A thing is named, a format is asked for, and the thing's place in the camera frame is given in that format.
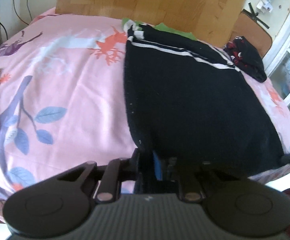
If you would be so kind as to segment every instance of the wooden panel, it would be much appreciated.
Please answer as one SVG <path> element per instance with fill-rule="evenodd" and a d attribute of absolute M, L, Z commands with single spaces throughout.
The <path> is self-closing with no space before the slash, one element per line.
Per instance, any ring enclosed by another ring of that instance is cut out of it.
<path fill-rule="evenodd" d="M 198 39 L 222 47 L 245 0 L 58 0 L 56 13 L 129 17 L 150 24 L 165 23 L 192 32 Z"/>

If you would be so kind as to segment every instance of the screw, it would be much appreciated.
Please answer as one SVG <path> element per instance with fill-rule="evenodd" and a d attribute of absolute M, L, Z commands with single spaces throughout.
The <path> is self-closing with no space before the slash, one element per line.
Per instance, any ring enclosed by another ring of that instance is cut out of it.
<path fill-rule="evenodd" d="M 200 200 L 201 196 L 197 192 L 189 192 L 189 193 L 186 193 L 185 199 L 190 201 L 190 202 L 195 202 L 195 201 Z"/>
<path fill-rule="evenodd" d="M 112 198 L 113 198 L 113 195 L 109 192 L 103 192 L 97 195 L 97 199 L 102 202 L 110 201 Z"/>

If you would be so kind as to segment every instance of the blue leaf print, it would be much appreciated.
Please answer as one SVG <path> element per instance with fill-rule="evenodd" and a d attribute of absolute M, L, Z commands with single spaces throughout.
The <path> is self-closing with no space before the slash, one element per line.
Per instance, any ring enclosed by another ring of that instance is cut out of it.
<path fill-rule="evenodd" d="M 53 136 L 46 130 L 36 131 L 37 139 L 45 144 L 53 144 Z"/>
<path fill-rule="evenodd" d="M 21 128 L 18 128 L 18 134 L 14 138 L 14 143 L 23 154 L 28 154 L 30 147 L 28 142 L 28 136 L 26 132 L 24 132 Z"/>
<path fill-rule="evenodd" d="M 43 108 L 34 118 L 39 123 L 51 123 L 60 120 L 65 114 L 67 109 L 63 107 L 48 106 Z"/>
<path fill-rule="evenodd" d="M 7 120 L 7 122 L 4 124 L 5 127 L 9 127 L 11 125 L 16 124 L 18 121 L 18 116 L 17 115 L 12 115 L 10 119 Z"/>
<path fill-rule="evenodd" d="M 8 176 L 15 184 L 21 184 L 23 187 L 28 187 L 35 183 L 35 178 L 28 170 L 22 167 L 15 167 L 8 172 Z"/>

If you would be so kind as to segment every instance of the bed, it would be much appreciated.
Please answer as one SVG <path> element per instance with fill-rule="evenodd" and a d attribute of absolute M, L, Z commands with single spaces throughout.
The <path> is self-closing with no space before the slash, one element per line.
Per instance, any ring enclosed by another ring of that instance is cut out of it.
<path fill-rule="evenodd" d="M 38 16 L 0 46 L 0 220 L 14 192 L 83 162 L 105 165 L 135 148 L 125 113 L 122 21 Z M 290 112 L 270 79 L 246 82 L 290 152 Z M 252 179 L 267 183 L 290 165 Z M 132 192 L 133 184 L 123 185 Z"/>

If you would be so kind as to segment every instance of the wood grain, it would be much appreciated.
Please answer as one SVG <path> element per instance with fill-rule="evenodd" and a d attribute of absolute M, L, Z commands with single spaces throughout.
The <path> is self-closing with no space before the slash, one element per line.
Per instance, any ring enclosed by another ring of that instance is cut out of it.
<path fill-rule="evenodd" d="M 97 15 L 165 23 L 222 47 L 245 0 L 58 0 L 56 13 Z"/>

